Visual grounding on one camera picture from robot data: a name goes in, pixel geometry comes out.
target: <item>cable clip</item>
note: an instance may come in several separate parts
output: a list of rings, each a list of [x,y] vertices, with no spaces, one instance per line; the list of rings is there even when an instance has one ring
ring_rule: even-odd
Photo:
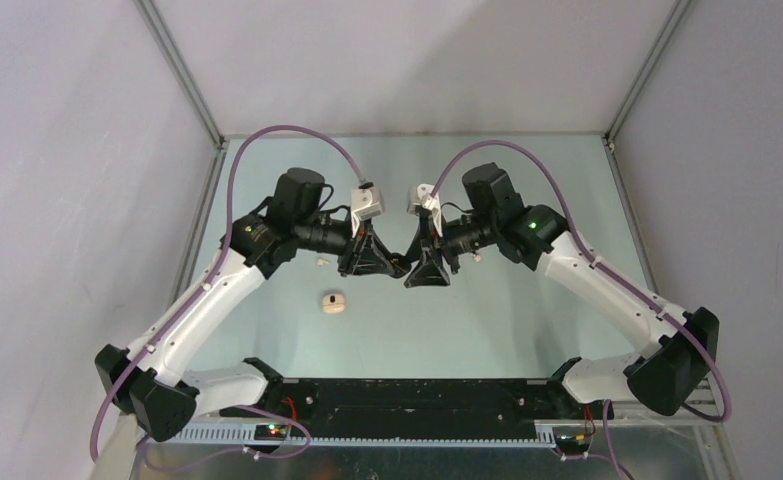
[[[671,308],[671,306],[673,305],[672,303],[665,302],[658,295],[656,295],[656,294],[654,294],[654,295],[657,298],[653,298],[651,296],[651,299],[656,303],[657,306],[659,306],[659,311],[656,311],[655,308],[650,308],[650,309],[653,310],[653,313],[656,314],[656,319],[659,320],[659,321],[665,320],[665,315],[667,314],[668,316],[670,316],[674,320],[677,320],[680,325],[682,325],[684,322],[679,321],[679,318],[682,318],[680,316],[682,314],[682,312],[678,311],[678,310],[682,310],[682,308],[675,310],[675,309]]]
[[[594,259],[591,260],[591,263],[588,264],[591,268],[597,268],[597,264],[603,261],[603,255],[597,255],[594,257]]]

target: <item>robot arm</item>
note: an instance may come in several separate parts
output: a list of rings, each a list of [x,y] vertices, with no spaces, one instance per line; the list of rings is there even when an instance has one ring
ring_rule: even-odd
[[[564,217],[545,205],[525,206],[506,172],[493,163],[468,171],[462,183],[473,209],[458,220],[444,222],[443,236],[430,221],[434,209],[429,207],[435,202],[424,196],[410,201],[421,221],[407,254],[407,259],[418,263],[405,285],[448,285],[444,260],[456,273],[459,255],[497,244],[512,262],[543,273],[594,306],[635,349],[602,360],[571,359],[552,379],[561,382],[578,403],[637,399],[657,413],[673,415],[708,373],[708,366],[661,315],[680,321],[713,358],[717,318],[704,308],[691,314],[639,288],[662,307],[659,314],[651,310],[598,268],[604,264],[616,271],[605,259],[597,256],[589,261],[583,256]]]
[[[288,170],[279,178],[273,197],[233,223],[229,249],[211,283],[205,282],[215,262],[126,349],[106,345],[97,355],[97,370],[109,391],[142,349],[147,351],[113,401],[123,412],[134,413],[154,440],[171,438],[194,416],[259,401],[267,379],[252,365],[204,372],[186,368],[232,309],[293,259],[298,249],[338,255],[343,276],[379,273],[400,278],[409,271],[403,257],[390,253],[373,229],[371,219],[383,210],[378,189],[366,184],[355,190],[359,199],[366,199],[350,214],[358,221],[336,220],[331,212],[320,210],[325,185],[316,172]],[[265,214],[258,214],[264,206]],[[202,294],[154,341],[156,332],[200,287]]]

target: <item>white wall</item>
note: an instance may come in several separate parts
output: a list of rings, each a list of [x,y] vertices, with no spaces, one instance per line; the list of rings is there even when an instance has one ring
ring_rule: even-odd
[[[674,0],[158,4],[227,134],[602,132]]]
[[[212,155],[132,2],[0,2],[0,479],[87,476],[93,357],[166,307]]]
[[[697,2],[616,148],[662,293],[721,319],[744,478],[783,478],[783,1]]]

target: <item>metal frame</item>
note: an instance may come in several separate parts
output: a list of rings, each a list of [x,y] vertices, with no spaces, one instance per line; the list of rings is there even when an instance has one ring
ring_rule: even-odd
[[[175,437],[167,441],[171,444],[205,444],[205,445],[302,445],[304,439],[288,437],[286,440],[256,440],[255,427],[269,423],[267,419],[258,418],[222,418],[201,417],[189,423]],[[312,437],[312,445],[323,447],[483,447],[483,448],[553,448],[555,440],[553,428],[547,425],[535,424],[536,439],[526,440],[419,440],[407,441],[400,439],[371,440],[367,438],[324,438]]]
[[[728,455],[729,444],[723,428],[694,427],[694,438],[700,446],[700,457],[709,478],[740,479],[741,472]]]
[[[647,287],[654,292],[658,292],[659,288],[656,284],[656,277],[653,275],[653,270],[650,268],[650,259],[647,256],[647,249],[644,247],[644,237],[641,234],[641,228],[638,225],[638,218],[635,216],[635,210],[632,208],[632,202],[630,202],[629,195],[627,194],[623,175],[621,174],[620,168],[618,168],[618,162],[615,160],[615,153],[609,147],[609,142],[605,136],[601,140],[603,141],[603,150],[606,151],[606,160],[609,162],[609,169],[612,171],[612,179],[615,181],[615,188],[618,190],[618,197],[620,197],[621,205],[624,207],[624,215],[627,218],[627,225],[630,229],[632,242],[635,244],[635,249],[638,253],[638,263],[641,265],[641,272],[644,274]]]
[[[185,59],[182,58],[182,55],[179,53],[179,48],[176,46],[173,35],[170,34],[170,30],[164,23],[164,17],[161,16],[161,11],[153,0],[133,1],[135,2],[135,6],[138,7],[138,11],[141,13],[141,17],[144,19],[147,27],[150,29],[150,33],[152,33],[155,43],[158,44],[159,50],[161,50],[161,53],[164,55],[167,65],[176,76],[179,87],[182,89],[182,92],[194,109],[194,113],[196,113],[200,122],[202,122],[211,143],[215,148],[219,148],[223,144],[223,134],[220,132],[220,129],[217,128],[214,116],[212,116],[211,110],[209,110],[208,105],[200,92],[200,88],[197,86],[197,82],[194,81],[194,77],[188,69],[188,64],[185,63]]]
[[[656,36],[656,40],[653,41],[653,46],[650,48],[647,58],[644,59],[644,63],[641,65],[638,75],[636,75],[635,80],[633,80],[632,85],[630,85],[627,96],[624,97],[621,106],[615,114],[615,118],[612,120],[612,124],[606,130],[605,138],[609,140],[607,143],[612,144],[621,132],[621,128],[624,126],[624,122],[632,111],[636,99],[638,99],[642,90],[644,90],[647,81],[659,65],[659,60],[665,53],[665,49],[668,48],[671,38],[679,29],[683,19],[691,10],[694,3],[696,3],[696,0],[677,0],[671,8],[671,11],[668,13],[668,18],[665,19],[665,23],[662,26],[662,30],[659,32],[659,35]]]
[[[200,255],[200,246],[205,233],[205,226],[208,223],[209,214],[211,214],[211,204],[214,202],[214,195],[217,193],[217,184],[220,181],[220,174],[223,171],[223,164],[226,159],[227,142],[217,149],[211,167],[206,174],[203,191],[200,194],[200,200],[194,213],[194,221],[191,225],[191,231],[188,233],[188,240],[185,244],[185,253],[182,257],[182,263],[179,266],[179,272],[176,275],[176,281],[173,283],[173,290],[170,295],[170,301],[173,302],[182,292],[191,284],[194,275],[194,265],[197,264],[197,258]]]

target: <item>red wire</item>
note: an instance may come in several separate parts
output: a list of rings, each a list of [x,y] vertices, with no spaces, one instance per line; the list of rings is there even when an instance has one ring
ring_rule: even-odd
[[[285,397],[282,403],[291,407],[291,420],[297,421],[297,407],[294,405],[294,400],[291,397]]]
[[[585,417],[588,421],[591,422],[592,430],[589,435],[594,435],[595,433],[597,433],[597,425],[594,424],[594,415],[592,415],[591,407],[589,407],[588,405],[585,406]]]

